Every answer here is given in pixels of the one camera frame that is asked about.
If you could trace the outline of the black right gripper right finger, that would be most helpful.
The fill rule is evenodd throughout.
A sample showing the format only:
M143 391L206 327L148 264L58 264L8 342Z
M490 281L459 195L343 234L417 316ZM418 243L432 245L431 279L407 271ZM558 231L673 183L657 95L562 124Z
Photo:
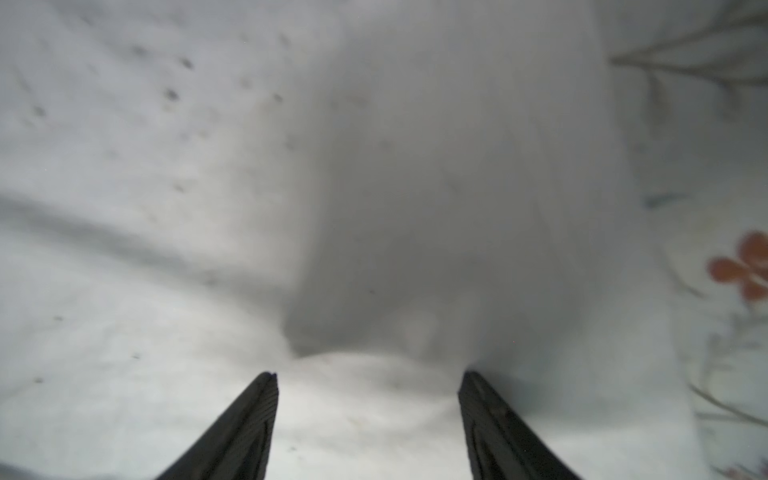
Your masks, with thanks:
M474 480L579 480L478 372L458 391Z

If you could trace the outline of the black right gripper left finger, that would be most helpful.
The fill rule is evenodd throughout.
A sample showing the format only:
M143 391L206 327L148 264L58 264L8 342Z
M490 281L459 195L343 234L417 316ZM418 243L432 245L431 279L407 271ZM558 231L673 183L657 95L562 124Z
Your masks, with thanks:
M278 399L277 375L258 375L158 480L263 480Z

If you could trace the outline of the white t-shirt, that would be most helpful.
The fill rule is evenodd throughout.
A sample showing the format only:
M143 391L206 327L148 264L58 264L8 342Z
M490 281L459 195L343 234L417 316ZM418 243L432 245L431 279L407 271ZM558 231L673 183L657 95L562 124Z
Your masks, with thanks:
M1 470L148 479L260 372L272 479L705 479L594 1L5 1Z

